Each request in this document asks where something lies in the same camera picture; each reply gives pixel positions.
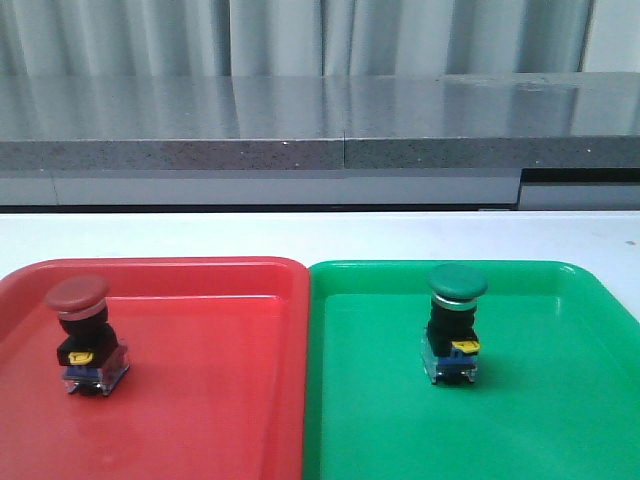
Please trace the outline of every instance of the white table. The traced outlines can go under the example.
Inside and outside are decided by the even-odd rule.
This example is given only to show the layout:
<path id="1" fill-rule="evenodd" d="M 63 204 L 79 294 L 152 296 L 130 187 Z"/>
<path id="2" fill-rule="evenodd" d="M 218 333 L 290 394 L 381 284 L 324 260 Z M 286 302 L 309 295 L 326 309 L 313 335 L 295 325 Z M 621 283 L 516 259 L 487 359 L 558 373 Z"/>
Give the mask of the white table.
<path id="1" fill-rule="evenodd" d="M 0 277 L 70 257 L 560 260 L 640 319 L 640 212 L 0 215 Z"/>

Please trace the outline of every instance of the plastic tray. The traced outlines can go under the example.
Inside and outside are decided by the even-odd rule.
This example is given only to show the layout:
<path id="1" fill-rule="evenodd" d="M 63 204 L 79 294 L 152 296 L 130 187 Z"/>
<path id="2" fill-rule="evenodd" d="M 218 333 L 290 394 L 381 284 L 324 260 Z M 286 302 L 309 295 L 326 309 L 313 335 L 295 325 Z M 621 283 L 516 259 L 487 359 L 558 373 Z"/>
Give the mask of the plastic tray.
<path id="1" fill-rule="evenodd" d="M 480 261 L 474 385 L 431 385 L 426 273 L 442 262 L 311 268 L 305 478 L 640 476 L 640 326 L 588 272 Z"/>
<path id="2" fill-rule="evenodd" d="M 131 370 L 68 395 L 42 298 L 108 278 Z M 296 479 L 309 273 L 279 258 L 59 260 L 0 282 L 0 478 Z"/>

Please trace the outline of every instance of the red tray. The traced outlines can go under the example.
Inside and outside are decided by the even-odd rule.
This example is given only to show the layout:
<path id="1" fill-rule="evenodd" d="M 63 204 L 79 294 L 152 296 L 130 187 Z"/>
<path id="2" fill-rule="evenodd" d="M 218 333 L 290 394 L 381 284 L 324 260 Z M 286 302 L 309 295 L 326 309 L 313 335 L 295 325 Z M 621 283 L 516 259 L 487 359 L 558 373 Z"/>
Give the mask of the red tray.
<path id="1" fill-rule="evenodd" d="M 68 395 L 43 296 L 111 284 L 131 370 Z M 281 258 L 54 260 L 0 282 L 0 478 L 294 479 L 302 468 L 309 274 Z"/>

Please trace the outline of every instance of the green tray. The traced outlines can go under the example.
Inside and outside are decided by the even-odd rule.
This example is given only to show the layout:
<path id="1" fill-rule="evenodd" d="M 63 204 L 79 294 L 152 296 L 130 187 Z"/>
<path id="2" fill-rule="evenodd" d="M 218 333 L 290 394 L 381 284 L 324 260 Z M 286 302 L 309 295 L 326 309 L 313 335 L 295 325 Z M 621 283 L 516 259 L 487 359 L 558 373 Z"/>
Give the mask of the green tray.
<path id="1" fill-rule="evenodd" d="M 482 270 L 474 385 L 431 385 L 427 271 L 442 261 L 311 268 L 304 478 L 640 478 L 640 325 L 589 272 Z"/>

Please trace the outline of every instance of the white curtain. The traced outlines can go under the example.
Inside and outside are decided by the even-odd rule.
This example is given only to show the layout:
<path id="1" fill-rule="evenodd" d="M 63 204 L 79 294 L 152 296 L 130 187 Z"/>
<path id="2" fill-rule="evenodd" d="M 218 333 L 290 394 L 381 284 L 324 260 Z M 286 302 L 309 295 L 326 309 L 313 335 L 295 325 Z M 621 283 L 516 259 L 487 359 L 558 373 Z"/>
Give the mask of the white curtain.
<path id="1" fill-rule="evenodd" d="M 637 0 L 0 0 L 0 74 L 629 70 L 638 18 Z"/>

